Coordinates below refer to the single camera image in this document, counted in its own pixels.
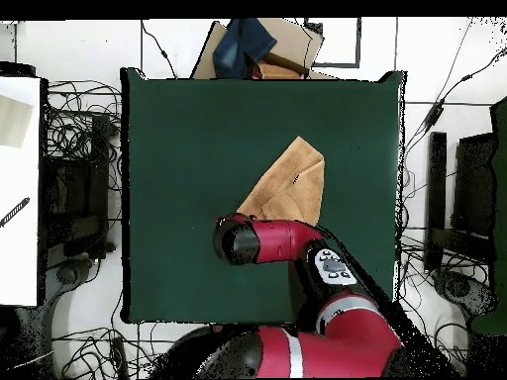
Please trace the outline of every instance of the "black cable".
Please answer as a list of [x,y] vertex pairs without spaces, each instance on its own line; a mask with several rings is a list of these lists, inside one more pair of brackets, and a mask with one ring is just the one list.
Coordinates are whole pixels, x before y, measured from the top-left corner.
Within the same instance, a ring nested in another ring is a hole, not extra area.
[[102,259],[99,259],[99,263],[97,264],[97,272],[95,273],[95,276],[89,280],[86,280],[84,282],[84,284],[86,283],[91,283],[95,278],[97,278],[97,276],[99,275],[99,272],[100,272],[100,265],[102,264]]
[[147,29],[145,28],[145,23],[143,21],[141,21],[141,27],[143,28],[143,32],[148,35],[149,37],[152,37],[153,40],[155,41],[156,43],[156,46],[158,47],[158,49],[160,50],[160,53],[162,54],[162,56],[167,60],[167,62],[169,63],[169,67],[170,67],[170,70],[172,71],[172,75],[174,76],[175,79],[177,79],[178,77],[176,76],[176,73],[174,72],[174,68],[172,68],[172,64],[170,63],[170,59],[169,57],[167,56],[167,52],[165,52],[162,47],[160,46],[160,44],[158,43],[158,39],[150,34]]
[[443,330],[444,328],[447,328],[447,327],[457,327],[457,328],[461,328],[462,330],[464,330],[466,333],[468,333],[468,329],[463,326],[462,324],[458,324],[456,322],[449,322],[447,324],[443,324],[443,325],[440,325],[436,330],[435,330],[435,334],[434,334],[434,347],[437,347],[437,336],[439,335],[439,332],[441,330]]
[[310,48],[310,44],[312,44],[313,38],[312,38],[312,36],[310,34],[308,34],[305,31],[305,29],[304,29],[304,27],[302,25],[299,25],[297,23],[297,19],[296,18],[294,18],[294,21],[296,22],[296,25],[299,26],[303,30],[303,32],[305,33],[305,35],[308,37],[308,45],[306,46],[305,58],[304,58],[304,61],[303,61],[303,67],[307,68],[306,67],[306,57],[308,55],[308,49]]

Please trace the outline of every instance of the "green mat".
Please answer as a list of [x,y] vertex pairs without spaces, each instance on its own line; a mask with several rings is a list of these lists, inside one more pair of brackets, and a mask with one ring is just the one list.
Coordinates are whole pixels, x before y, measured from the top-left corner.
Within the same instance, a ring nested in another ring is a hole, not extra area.
[[496,178],[495,224],[493,241],[496,260],[489,278],[494,285],[498,307],[491,314],[473,320],[476,333],[507,334],[507,98],[491,108],[493,133],[498,148],[491,160]]
[[392,297],[402,77],[144,80],[122,69],[130,160],[123,318],[295,320],[301,302],[291,299],[287,263],[227,265],[212,232],[297,136],[325,157],[320,223]]

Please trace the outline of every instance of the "electrical cord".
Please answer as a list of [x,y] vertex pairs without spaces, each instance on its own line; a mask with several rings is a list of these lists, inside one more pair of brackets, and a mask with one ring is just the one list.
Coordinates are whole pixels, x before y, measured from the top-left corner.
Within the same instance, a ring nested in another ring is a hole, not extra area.
[[[92,122],[91,117],[95,115],[106,115],[109,117],[111,121],[111,126],[114,128],[112,133],[113,135],[117,135],[120,131],[120,105],[121,103],[117,99],[117,94],[119,93],[118,89],[115,89],[111,86],[108,86],[104,83],[96,82],[96,81],[86,81],[87,83],[93,82],[99,84],[98,87],[92,87],[83,92],[77,92],[76,84],[80,83],[77,81],[63,81],[56,82],[50,84],[50,97],[60,96],[64,98],[64,103],[59,108],[50,106],[49,109],[49,135],[48,135],[48,155],[58,155],[67,159],[82,159],[87,160],[89,162],[93,162],[93,156],[91,155],[90,139],[91,139],[91,131],[92,131]],[[70,90],[68,92],[62,91],[54,91],[55,88],[62,88],[63,86],[68,86]],[[108,106],[102,106],[93,104],[85,108],[83,106],[83,95],[93,95],[94,93],[98,93],[102,90],[108,91],[114,97],[114,102]],[[118,147],[112,145],[108,142],[108,151],[107,151],[107,159],[109,162],[109,166],[112,167],[112,173],[108,174],[108,177],[113,180],[113,185],[111,186],[108,182],[108,187],[110,190],[119,192],[121,198],[121,187],[118,185],[117,174],[119,173],[121,176],[121,154],[118,153]],[[104,154],[98,153],[97,157],[105,157]],[[66,187],[66,175],[65,179],[63,179],[60,175],[58,176],[60,182]],[[107,233],[114,227],[115,223],[120,219],[120,212],[118,213],[118,217],[113,219],[113,224],[110,226]],[[97,278],[100,269],[101,269],[102,260],[99,260],[97,271],[93,278],[86,281],[89,283]],[[87,367],[87,371],[83,374],[80,374],[74,379],[77,378],[88,378],[90,380],[97,379],[116,379],[118,377],[118,359],[119,354],[118,351],[114,349],[112,345],[112,339],[114,337],[119,337],[125,345],[133,346],[138,355],[141,354],[143,359],[147,359],[149,363],[152,361],[152,355],[148,355],[144,349],[139,345],[139,343],[135,344],[130,341],[126,341],[125,338],[116,330],[114,326],[114,314],[119,308],[121,298],[123,293],[120,294],[120,298],[116,304],[116,307],[111,315],[111,328],[101,328],[96,330],[90,330],[88,332],[76,332],[72,333],[57,339],[62,339],[65,337],[76,336],[78,333],[90,333],[90,332],[98,332],[102,331],[103,333],[98,337],[89,336],[85,342],[75,351],[70,360],[65,363],[65,365],[61,369],[61,377],[63,379],[68,378],[68,371],[70,367],[76,362],[82,362]],[[100,348],[100,343],[104,342],[104,338],[109,342],[109,353],[104,353],[104,350]],[[140,369],[142,366],[139,365],[139,360],[130,360],[126,361],[127,365],[130,369],[134,370],[134,373],[130,374],[129,377],[139,377]]]
[[170,67],[170,70],[172,71],[172,75],[174,76],[174,78],[177,80],[177,76],[176,76],[176,73],[174,72],[174,68],[172,68],[172,64],[170,62],[170,59],[169,57],[167,56],[167,52],[165,52],[162,47],[160,46],[160,44],[158,43],[158,39],[152,35],[151,33],[149,33],[147,31],[147,29],[145,28],[145,23],[143,21],[141,21],[141,27],[143,28],[143,32],[148,35],[149,37],[152,37],[154,42],[156,43],[156,46],[158,47],[158,49],[160,50],[160,53],[162,54],[162,56],[167,60],[167,62],[169,63],[169,67]]

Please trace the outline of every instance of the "black device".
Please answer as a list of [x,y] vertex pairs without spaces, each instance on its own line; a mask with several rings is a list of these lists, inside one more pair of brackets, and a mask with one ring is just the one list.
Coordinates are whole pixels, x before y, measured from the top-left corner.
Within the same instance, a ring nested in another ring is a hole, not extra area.
[[[88,158],[45,156],[44,182],[49,198],[42,209],[48,268],[88,253],[104,259],[115,249],[107,241],[109,139],[116,134],[107,116],[92,117]],[[51,252],[63,245],[63,259]]]
[[459,141],[456,191],[451,225],[487,237],[493,227],[493,173],[488,163],[495,149],[492,133]]

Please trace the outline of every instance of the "brown towel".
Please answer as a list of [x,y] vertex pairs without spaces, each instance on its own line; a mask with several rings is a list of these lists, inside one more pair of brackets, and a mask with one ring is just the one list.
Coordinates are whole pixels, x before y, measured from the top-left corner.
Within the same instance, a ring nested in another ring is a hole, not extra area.
[[324,156],[298,137],[265,172],[239,213],[260,220],[317,225],[324,191]]
[[279,65],[267,64],[264,61],[260,61],[257,64],[253,73],[262,80],[297,80],[299,78],[299,73],[294,70],[280,67]]

